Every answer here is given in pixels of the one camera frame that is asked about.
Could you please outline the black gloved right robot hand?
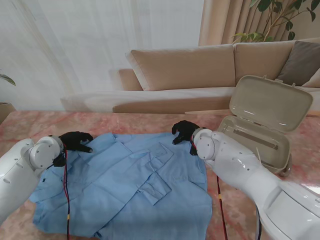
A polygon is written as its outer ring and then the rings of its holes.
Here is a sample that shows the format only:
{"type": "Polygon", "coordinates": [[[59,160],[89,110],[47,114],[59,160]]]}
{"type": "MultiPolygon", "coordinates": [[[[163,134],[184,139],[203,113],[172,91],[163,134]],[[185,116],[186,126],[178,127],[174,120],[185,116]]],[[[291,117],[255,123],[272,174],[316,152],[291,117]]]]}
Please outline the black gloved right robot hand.
{"type": "Polygon", "coordinates": [[[180,144],[183,141],[190,141],[193,133],[200,127],[190,121],[182,120],[175,123],[171,128],[171,133],[175,135],[178,132],[178,136],[172,141],[174,145],[180,144]]]}

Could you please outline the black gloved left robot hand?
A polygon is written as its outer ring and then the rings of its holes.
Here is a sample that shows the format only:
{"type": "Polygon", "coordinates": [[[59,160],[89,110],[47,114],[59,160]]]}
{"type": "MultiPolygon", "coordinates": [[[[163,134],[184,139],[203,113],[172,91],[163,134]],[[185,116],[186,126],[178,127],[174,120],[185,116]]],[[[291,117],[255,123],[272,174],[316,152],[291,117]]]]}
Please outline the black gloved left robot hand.
{"type": "Polygon", "coordinates": [[[92,148],[83,143],[91,142],[94,138],[86,132],[71,131],[59,136],[62,141],[65,151],[78,151],[84,153],[91,153],[92,148]]]}

